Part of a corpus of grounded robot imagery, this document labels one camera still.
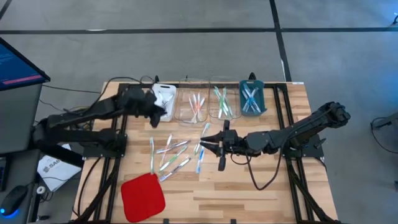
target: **gray floor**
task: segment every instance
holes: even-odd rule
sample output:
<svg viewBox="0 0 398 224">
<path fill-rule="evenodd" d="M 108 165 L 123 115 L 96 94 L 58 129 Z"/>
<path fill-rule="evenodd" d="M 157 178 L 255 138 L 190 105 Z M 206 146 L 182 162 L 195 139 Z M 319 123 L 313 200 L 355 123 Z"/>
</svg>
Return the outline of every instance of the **gray floor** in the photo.
<svg viewBox="0 0 398 224">
<path fill-rule="evenodd" d="M 386 27 L 393 0 L 276 0 L 282 27 Z M 272 27 L 267 0 L 13 0 L 0 29 L 137 29 Z M 179 80 L 250 72 L 283 81 L 274 33 L 2 35 L 51 77 L 53 86 L 99 91 L 114 76 L 158 75 Z M 328 176 L 340 220 L 397 223 L 398 155 L 383 151 L 369 122 L 398 110 L 398 32 L 283 34 L 293 81 L 305 82 L 313 110 L 327 101 L 346 105 L 352 118 L 323 137 Z M 96 95 L 44 88 L 41 99 L 71 108 Z M 39 105 L 37 119 L 57 113 Z M 390 149 L 394 131 L 376 133 Z M 59 189 L 41 215 L 65 222 L 78 182 Z"/>
</svg>

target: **monitor screen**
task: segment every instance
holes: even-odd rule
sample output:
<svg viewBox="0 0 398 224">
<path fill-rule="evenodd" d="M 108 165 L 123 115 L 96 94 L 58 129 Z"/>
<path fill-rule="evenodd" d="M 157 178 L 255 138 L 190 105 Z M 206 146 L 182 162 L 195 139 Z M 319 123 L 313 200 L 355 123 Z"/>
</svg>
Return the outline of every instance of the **monitor screen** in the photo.
<svg viewBox="0 0 398 224">
<path fill-rule="evenodd" d="M 47 76 L 19 52 L 0 42 L 0 91 L 47 81 Z"/>
</svg>

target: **red sponge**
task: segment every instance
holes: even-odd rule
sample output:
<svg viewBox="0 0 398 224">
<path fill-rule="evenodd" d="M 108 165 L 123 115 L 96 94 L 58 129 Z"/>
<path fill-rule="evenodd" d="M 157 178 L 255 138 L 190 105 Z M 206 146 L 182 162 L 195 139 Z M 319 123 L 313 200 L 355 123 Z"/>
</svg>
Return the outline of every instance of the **red sponge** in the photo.
<svg viewBox="0 0 398 224">
<path fill-rule="evenodd" d="M 143 221 L 166 206 L 156 174 L 144 174 L 121 186 L 124 214 L 129 222 Z"/>
</svg>

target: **clear plastic container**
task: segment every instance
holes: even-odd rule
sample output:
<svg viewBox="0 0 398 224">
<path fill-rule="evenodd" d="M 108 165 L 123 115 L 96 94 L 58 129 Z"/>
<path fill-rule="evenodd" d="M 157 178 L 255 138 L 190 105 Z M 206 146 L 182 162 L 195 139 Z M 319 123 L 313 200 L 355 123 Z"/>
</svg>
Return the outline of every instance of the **clear plastic container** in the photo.
<svg viewBox="0 0 398 224">
<path fill-rule="evenodd" d="M 211 122 L 222 124 L 241 116 L 239 104 L 239 80 L 225 76 L 210 78 L 209 110 Z"/>
<path fill-rule="evenodd" d="M 207 80 L 194 78 L 180 80 L 174 118 L 185 124 L 203 125 L 207 119 L 208 88 Z"/>
</svg>

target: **blue basket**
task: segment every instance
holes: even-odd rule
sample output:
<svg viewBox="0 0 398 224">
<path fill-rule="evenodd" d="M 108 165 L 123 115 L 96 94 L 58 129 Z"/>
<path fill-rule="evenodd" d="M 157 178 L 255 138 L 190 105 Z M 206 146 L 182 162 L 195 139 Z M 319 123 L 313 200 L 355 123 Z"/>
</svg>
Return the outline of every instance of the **blue basket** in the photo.
<svg viewBox="0 0 398 224">
<path fill-rule="evenodd" d="M 255 95 L 254 95 L 254 99 L 257 103 L 257 105 L 260 107 L 260 113 L 258 111 L 253 111 L 252 109 L 249 108 L 248 111 L 243 111 L 243 106 L 246 103 L 246 99 L 242 94 L 242 90 L 244 90 L 243 88 L 243 83 L 246 83 L 246 85 L 253 90 L 255 87 L 258 87 L 260 89 L 260 91 L 258 91 Z M 239 99 L 240 99 L 240 104 L 241 104 L 241 112 L 243 116 L 260 116 L 262 115 L 264 112 L 267 111 L 266 108 L 266 102 L 264 101 L 264 82 L 260 81 L 260 80 L 242 80 L 239 82 Z"/>
</svg>

